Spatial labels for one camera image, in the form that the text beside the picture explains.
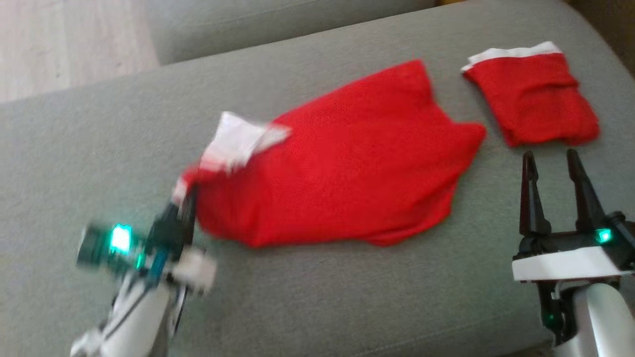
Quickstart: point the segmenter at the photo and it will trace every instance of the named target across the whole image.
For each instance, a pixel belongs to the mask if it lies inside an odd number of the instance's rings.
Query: light wood floor
[[[0,0],[0,102],[159,66],[144,0]]]

